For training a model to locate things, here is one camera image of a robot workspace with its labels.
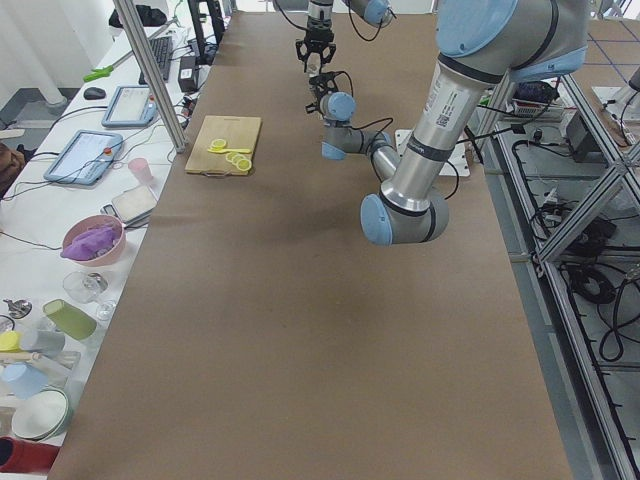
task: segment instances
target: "keyboard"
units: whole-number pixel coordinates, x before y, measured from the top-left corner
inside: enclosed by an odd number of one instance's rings
[[[158,67],[160,67],[160,73],[162,79],[166,82],[169,80],[169,71],[171,70],[171,54],[173,53],[173,43],[171,37],[158,37],[149,40],[151,44],[151,51],[153,56],[156,57]],[[144,73],[140,72],[140,78],[138,84],[146,85],[147,82],[144,79]]]

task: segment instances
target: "pink bowl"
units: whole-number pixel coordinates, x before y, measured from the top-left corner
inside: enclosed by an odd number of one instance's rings
[[[118,260],[118,258],[124,251],[125,245],[127,244],[127,238],[124,230],[124,225],[118,218],[112,215],[94,215],[92,217],[87,217],[84,220],[80,220],[73,227],[71,227],[67,232],[67,234],[64,236],[64,239],[62,240],[62,248],[68,247],[73,241],[73,239],[76,238],[81,233],[86,232],[91,228],[104,225],[105,223],[108,223],[108,222],[113,223],[116,229],[119,229],[118,233],[120,233],[120,239],[116,242],[113,248],[109,250],[107,253],[105,253],[104,255],[101,255],[92,260],[71,260],[70,259],[72,262],[75,262],[78,265],[83,265],[85,267],[102,267],[104,265],[111,265],[112,263],[115,263]]]

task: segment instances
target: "black bag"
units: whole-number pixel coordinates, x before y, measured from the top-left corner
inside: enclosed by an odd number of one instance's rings
[[[138,10],[143,27],[159,27],[167,23],[167,16],[158,8],[151,8],[148,5],[136,5],[136,10]],[[122,23],[120,23],[116,10],[109,17],[109,25],[122,28]]]

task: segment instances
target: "green cup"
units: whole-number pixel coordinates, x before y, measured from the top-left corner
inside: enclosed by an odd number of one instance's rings
[[[42,310],[60,330],[76,340],[84,340],[96,329],[93,318],[64,300],[52,300]]]

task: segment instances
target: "purple cloth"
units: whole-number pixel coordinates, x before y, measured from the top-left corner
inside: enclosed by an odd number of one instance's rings
[[[111,250],[118,238],[110,225],[92,228],[75,237],[60,256],[71,260],[92,260]]]

